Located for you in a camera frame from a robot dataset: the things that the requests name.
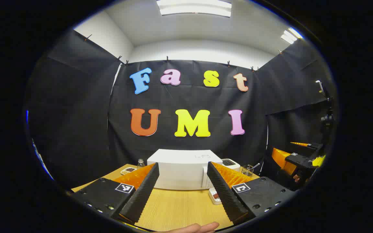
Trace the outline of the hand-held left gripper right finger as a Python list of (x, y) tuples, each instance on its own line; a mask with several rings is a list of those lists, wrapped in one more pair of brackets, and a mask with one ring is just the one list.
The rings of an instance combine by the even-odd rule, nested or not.
[(296, 195), (268, 177), (251, 179), (214, 162), (208, 162), (207, 176), (234, 225), (266, 217)]

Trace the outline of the white microwave oven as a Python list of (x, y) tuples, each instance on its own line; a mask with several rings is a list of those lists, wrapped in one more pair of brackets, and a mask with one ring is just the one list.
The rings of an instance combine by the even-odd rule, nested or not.
[(222, 159), (211, 150), (158, 149), (147, 159), (148, 165), (159, 165), (160, 175), (154, 187), (169, 190), (212, 188), (206, 174), (209, 162), (222, 165)]

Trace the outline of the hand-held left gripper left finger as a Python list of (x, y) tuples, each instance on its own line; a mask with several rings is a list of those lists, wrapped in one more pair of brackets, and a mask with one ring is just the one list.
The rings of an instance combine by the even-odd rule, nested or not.
[(160, 175), (153, 163), (115, 180), (99, 178), (72, 194), (86, 207), (115, 220), (137, 223)]

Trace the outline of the black backdrop cloth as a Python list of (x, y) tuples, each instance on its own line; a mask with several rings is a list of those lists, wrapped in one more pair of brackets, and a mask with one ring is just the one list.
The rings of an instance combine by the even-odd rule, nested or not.
[(254, 164), (270, 136), (320, 140), (318, 80), (337, 97), (328, 66), (303, 40), (252, 71), (194, 60), (121, 64), (72, 31), (37, 62), (25, 106), (50, 174), (74, 188), (158, 149)]

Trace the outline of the cream white toaster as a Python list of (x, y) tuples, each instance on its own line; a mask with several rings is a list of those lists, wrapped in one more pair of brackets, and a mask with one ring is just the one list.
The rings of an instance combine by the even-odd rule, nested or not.
[(241, 166), (237, 162), (228, 158), (222, 159), (222, 165), (237, 172), (241, 170)]

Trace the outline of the white plastic tray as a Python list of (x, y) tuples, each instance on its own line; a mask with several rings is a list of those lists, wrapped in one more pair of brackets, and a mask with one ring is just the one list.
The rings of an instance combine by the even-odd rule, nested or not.
[(220, 200), (220, 202), (217, 202), (217, 201), (214, 200), (214, 198), (213, 198), (213, 193), (214, 192), (217, 192), (215, 188), (210, 188), (209, 191), (208, 191), (209, 198), (212, 201), (213, 205), (220, 205), (220, 204), (222, 204), (221, 200)]

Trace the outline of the ceiling light panel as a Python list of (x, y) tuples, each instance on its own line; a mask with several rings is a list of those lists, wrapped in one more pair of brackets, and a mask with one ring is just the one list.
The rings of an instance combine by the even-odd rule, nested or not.
[(294, 28), (288, 28), (284, 30), (281, 39), (289, 44), (293, 44), (295, 41), (303, 39), (303, 37)]
[(161, 15), (209, 14), (231, 17), (232, 3), (222, 0), (157, 0)]

